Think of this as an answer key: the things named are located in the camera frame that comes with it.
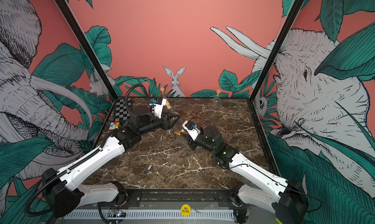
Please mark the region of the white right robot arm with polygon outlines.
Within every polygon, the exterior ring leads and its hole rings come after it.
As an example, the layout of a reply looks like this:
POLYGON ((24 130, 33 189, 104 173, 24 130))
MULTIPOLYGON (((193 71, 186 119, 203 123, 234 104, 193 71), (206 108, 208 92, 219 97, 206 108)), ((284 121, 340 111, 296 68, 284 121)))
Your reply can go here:
POLYGON ((287 180, 256 165, 244 154, 224 142, 215 126, 199 128, 183 123, 184 138, 191 150, 201 147, 212 154, 221 168, 237 173, 257 186, 241 185, 234 195, 245 204, 253 204, 273 213, 283 224, 303 224, 309 202, 302 183, 287 180))

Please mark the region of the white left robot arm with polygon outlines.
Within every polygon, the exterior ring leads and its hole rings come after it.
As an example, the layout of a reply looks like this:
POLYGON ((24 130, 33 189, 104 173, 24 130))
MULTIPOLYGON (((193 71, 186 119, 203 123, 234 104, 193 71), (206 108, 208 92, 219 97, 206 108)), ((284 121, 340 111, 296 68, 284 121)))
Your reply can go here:
POLYGON ((123 126, 109 132, 101 146, 79 160, 59 170, 47 170, 42 176, 43 185, 46 186, 43 198, 53 216, 63 217, 77 207, 91 203, 126 204, 129 195, 118 181, 104 185, 83 185, 83 182, 107 162, 139 143, 143 134, 159 128, 168 131, 179 118, 179 114, 163 114, 161 118, 155 117, 151 122, 139 127, 127 120, 123 126))

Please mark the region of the glass bottle blue label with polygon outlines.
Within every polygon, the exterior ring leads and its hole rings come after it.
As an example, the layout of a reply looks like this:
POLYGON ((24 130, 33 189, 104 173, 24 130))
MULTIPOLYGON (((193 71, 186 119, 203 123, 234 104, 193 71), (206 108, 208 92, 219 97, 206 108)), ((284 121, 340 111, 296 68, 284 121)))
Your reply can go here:
POLYGON ((212 121, 216 121, 218 119, 219 111, 222 106, 222 102, 220 99, 221 91, 217 90, 215 97, 212 99, 211 108, 213 110, 211 119, 212 121))

